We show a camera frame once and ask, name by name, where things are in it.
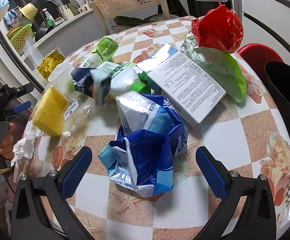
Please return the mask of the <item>yellow sponge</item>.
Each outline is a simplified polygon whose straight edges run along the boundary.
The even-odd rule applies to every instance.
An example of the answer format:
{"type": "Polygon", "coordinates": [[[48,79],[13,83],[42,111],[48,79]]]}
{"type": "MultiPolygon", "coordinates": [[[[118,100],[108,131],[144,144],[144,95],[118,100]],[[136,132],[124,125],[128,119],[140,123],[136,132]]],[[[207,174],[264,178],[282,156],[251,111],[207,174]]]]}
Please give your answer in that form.
{"type": "Polygon", "coordinates": [[[50,137],[59,137],[63,131],[64,111],[67,99],[53,86],[42,96],[32,123],[50,137]]]}

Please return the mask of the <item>green tea bottle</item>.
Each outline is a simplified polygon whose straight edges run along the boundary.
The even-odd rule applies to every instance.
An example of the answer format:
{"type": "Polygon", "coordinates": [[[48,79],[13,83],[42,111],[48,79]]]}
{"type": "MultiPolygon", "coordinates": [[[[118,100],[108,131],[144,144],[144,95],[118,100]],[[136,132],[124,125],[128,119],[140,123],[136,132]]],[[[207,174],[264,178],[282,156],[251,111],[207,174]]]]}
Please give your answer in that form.
{"type": "Polygon", "coordinates": [[[104,36],[93,50],[88,53],[79,68],[97,68],[104,61],[109,61],[116,50],[118,50],[118,43],[110,36],[104,36]]]}

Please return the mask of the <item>white green-capped bottle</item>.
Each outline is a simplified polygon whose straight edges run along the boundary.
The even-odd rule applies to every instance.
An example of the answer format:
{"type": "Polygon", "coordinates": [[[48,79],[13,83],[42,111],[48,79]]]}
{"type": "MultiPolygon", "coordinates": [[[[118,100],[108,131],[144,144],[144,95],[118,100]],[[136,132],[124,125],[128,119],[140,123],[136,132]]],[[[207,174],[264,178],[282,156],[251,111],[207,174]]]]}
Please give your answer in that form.
{"type": "Polygon", "coordinates": [[[105,61],[97,69],[111,78],[109,95],[112,98],[131,90],[141,94],[151,94],[151,88],[140,80],[135,63],[117,64],[105,61]]]}

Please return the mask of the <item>blue plastic bag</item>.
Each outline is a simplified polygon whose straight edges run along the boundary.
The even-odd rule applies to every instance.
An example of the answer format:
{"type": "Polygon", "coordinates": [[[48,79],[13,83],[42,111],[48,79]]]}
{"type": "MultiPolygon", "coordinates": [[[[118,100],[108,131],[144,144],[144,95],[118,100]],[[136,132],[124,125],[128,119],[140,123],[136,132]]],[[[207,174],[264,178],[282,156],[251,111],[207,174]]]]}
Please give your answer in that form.
{"type": "Polygon", "coordinates": [[[116,97],[116,140],[98,154],[111,181],[144,198],[173,188],[174,158],[187,150],[188,130],[162,95],[129,91],[116,97]]]}

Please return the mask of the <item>crumpled white tissue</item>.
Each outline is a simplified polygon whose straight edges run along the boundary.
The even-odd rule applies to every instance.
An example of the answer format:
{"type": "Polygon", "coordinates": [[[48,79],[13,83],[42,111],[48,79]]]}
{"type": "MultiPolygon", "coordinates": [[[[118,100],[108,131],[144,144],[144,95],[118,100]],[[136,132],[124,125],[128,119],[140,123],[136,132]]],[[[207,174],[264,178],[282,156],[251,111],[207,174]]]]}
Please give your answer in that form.
{"type": "Polygon", "coordinates": [[[11,166],[19,167],[22,159],[32,159],[35,150],[36,133],[34,131],[25,132],[24,137],[20,139],[13,147],[14,158],[11,160],[11,166]]]}

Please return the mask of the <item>yellow-green plastic basket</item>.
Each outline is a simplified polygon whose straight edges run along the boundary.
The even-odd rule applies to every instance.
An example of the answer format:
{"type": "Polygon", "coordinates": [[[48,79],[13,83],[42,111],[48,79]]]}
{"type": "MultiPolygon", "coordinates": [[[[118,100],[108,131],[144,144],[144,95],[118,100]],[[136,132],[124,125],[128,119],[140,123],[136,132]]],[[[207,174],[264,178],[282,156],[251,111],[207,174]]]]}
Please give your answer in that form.
{"type": "Polygon", "coordinates": [[[22,49],[25,44],[26,39],[33,37],[32,24],[29,23],[25,26],[17,25],[12,28],[7,34],[7,38],[11,42],[13,48],[16,51],[22,49]]]}

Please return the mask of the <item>dark blue snack wrapper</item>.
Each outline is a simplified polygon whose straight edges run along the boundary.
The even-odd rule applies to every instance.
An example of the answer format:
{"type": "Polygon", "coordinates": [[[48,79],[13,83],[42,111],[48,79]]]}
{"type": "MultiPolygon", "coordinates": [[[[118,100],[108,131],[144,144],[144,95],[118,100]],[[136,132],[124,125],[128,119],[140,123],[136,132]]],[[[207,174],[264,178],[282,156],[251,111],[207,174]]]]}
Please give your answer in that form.
{"type": "Polygon", "coordinates": [[[97,107],[106,104],[111,77],[97,68],[76,68],[72,71],[75,91],[87,95],[95,100],[97,107]]]}

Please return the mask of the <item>black pan by sink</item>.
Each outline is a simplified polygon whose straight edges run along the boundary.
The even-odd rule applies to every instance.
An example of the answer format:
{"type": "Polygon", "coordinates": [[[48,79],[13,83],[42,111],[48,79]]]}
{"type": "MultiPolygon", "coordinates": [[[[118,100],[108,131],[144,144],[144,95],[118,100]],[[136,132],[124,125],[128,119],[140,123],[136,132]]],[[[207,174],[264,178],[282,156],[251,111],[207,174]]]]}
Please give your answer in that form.
{"type": "Polygon", "coordinates": [[[38,42],[42,37],[44,37],[46,34],[48,34],[53,29],[54,29],[54,26],[50,26],[50,25],[40,26],[36,32],[35,41],[38,42]]]}

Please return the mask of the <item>green spray bottle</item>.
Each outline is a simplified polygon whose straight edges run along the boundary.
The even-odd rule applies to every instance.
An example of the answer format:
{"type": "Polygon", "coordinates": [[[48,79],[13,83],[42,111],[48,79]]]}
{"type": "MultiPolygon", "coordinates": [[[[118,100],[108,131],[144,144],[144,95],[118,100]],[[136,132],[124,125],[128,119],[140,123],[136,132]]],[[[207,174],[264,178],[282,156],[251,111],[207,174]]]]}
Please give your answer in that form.
{"type": "Polygon", "coordinates": [[[55,24],[55,20],[52,17],[52,15],[48,12],[48,10],[46,8],[44,8],[44,9],[41,10],[41,12],[45,14],[46,24],[49,25],[49,26],[54,27],[56,25],[55,24]]]}

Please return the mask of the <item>yellow bowl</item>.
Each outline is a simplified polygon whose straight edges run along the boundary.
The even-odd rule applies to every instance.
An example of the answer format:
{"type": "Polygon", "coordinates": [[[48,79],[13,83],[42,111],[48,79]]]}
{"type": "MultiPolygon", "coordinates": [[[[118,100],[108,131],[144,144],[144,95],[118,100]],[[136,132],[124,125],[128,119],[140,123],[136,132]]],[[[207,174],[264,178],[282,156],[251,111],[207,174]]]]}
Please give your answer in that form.
{"type": "Polygon", "coordinates": [[[33,21],[38,9],[32,3],[28,3],[20,8],[19,11],[30,21],[33,21]]]}

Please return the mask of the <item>knife block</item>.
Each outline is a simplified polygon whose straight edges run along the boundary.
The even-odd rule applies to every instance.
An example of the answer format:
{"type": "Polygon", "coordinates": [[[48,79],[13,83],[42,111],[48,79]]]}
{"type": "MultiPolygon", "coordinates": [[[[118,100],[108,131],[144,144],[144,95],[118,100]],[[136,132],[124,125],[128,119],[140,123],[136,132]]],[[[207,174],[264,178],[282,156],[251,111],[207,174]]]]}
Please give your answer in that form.
{"type": "Polygon", "coordinates": [[[58,8],[65,21],[68,21],[74,17],[73,12],[67,5],[60,5],[58,8]]]}

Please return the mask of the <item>white printed carton box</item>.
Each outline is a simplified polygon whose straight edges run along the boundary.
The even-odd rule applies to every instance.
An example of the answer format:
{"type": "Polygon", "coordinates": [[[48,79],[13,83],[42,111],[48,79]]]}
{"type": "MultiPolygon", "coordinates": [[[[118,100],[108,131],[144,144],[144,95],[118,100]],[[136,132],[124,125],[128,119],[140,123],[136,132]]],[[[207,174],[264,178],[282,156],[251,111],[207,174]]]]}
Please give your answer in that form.
{"type": "Polygon", "coordinates": [[[198,126],[226,95],[209,74],[169,44],[137,66],[191,127],[198,126]]]}

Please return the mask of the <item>beige perforated plastic chair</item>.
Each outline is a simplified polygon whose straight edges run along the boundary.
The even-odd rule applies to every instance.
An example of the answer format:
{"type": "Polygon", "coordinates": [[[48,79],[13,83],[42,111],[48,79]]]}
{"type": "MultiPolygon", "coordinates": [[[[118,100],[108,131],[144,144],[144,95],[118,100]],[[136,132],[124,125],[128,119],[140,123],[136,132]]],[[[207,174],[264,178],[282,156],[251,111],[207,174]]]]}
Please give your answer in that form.
{"type": "Polygon", "coordinates": [[[157,5],[161,6],[164,19],[170,19],[167,0],[94,0],[90,3],[97,23],[106,35],[109,35],[110,31],[105,20],[157,5]]]}

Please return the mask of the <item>red plastic stool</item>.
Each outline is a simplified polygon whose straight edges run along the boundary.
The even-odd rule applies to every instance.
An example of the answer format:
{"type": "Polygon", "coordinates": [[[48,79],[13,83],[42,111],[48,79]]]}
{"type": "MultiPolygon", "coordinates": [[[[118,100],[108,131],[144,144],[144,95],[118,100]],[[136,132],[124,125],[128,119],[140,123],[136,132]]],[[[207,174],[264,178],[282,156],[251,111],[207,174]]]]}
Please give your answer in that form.
{"type": "Polygon", "coordinates": [[[265,74],[265,64],[267,62],[284,62],[276,51],[260,43],[246,44],[238,49],[238,54],[249,64],[259,77],[265,74]]]}

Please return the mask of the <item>red plastic bag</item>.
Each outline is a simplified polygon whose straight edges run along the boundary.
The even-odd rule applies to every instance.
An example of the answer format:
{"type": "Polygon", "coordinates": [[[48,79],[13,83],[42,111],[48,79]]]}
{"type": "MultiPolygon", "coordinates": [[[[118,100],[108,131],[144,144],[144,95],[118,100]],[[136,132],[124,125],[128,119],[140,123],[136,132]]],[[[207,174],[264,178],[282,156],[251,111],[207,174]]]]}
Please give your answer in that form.
{"type": "Polygon", "coordinates": [[[234,53],[244,38],[241,20],[233,9],[219,4],[205,16],[192,20],[191,31],[199,47],[234,53]]]}

